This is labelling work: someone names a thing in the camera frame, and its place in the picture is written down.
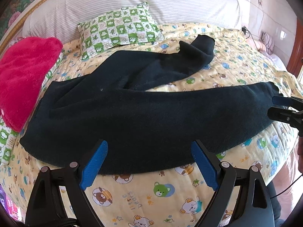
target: yellow bedsheet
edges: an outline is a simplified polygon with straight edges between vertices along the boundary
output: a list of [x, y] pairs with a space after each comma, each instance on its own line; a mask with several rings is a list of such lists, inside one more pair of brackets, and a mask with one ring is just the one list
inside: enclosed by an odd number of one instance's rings
[[[112, 48], [87, 61], [80, 60], [79, 40], [65, 44], [66, 61], [48, 81], [40, 97], [51, 81], [64, 81], [89, 74], [117, 50], [171, 54], [179, 50], [180, 40], [191, 43], [198, 34], [206, 34], [216, 41], [215, 57], [209, 66], [187, 79], [150, 91], [193, 91], [271, 81], [285, 96], [302, 98], [302, 87], [296, 78], [288, 72], [275, 69], [271, 61], [246, 43], [240, 31], [202, 23], [167, 24], [160, 25], [159, 28], [165, 36], [162, 42]], [[297, 130], [289, 125], [273, 122], [252, 139], [218, 157], [229, 161], [234, 167], [249, 168], [256, 165], [261, 170], [265, 182], [269, 183], [293, 149], [297, 134]], [[45, 163], [31, 157], [17, 142], [10, 164], [1, 168], [0, 183], [11, 199], [24, 210], [35, 178], [44, 165]], [[64, 187], [61, 192], [68, 215], [74, 217]], [[98, 175], [93, 185], [86, 190], [86, 194], [105, 226], [134, 227], [142, 223], [145, 227], [191, 227], [205, 210], [213, 190], [205, 184], [197, 166], [191, 164], [144, 174]], [[236, 198], [234, 194], [224, 218], [231, 215], [232, 211], [229, 209], [233, 209]]]

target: white wall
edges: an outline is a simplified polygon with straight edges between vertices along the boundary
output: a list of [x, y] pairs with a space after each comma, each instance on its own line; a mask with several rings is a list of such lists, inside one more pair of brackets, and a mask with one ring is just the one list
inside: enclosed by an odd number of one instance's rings
[[259, 38], [259, 32], [261, 34], [262, 31], [271, 35], [275, 43], [274, 53], [287, 66], [297, 28], [297, 16], [287, 1], [262, 0], [262, 6], [258, 0], [238, 1], [242, 11], [242, 25], [250, 30], [255, 39]]

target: black towel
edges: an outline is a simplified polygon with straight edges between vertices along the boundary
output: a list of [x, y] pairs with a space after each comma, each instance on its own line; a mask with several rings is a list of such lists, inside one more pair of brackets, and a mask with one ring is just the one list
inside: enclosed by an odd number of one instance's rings
[[192, 163], [200, 139], [220, 153], [272, 121], [273, 83], [190, 92], [146, 92], [186, 78], [208, 64], [214, 40], [198, 36], [171, 55], [118, 51], [93, 73], [52, 82], [20, 143], [32, 156], [65, 166], [99, 138], [109, 144], [101, 174], [143, 173]]

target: screw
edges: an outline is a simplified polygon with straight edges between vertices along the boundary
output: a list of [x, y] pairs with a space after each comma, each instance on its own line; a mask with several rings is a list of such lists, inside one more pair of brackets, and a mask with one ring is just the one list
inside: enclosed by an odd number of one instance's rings
[[256, 166], [252, 166], [251, 169], [252, 169], [254, 172], [257, 172], [257, 171], [259, 170], [258, 167], [256, 167]]
[[69, 167], [75, 168], [77, 165], [78, 165], [78, 163], [74, 161], [69, 164]]
[[42, 167], [41, 168], [41, 171], [44, 173], [44, 172], [46, 172], [48, 170], [48, 167], [47, 166], [44, 166], [44, 167]]
[[225, 167], [225, 168], [228, 168], [228, 167], [229, 167], [229, 163], [226, 162], [226, 161], [223, 161], [223, 162], [221, 163], [221, 165], [222, 165], [223, 167]]

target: flower painting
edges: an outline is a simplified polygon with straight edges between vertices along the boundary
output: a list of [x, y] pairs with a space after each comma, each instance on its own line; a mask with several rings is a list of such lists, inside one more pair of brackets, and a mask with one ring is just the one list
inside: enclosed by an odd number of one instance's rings
[[0, 40], [20, 14], [35, 0], [11, 0], [0, 15]]

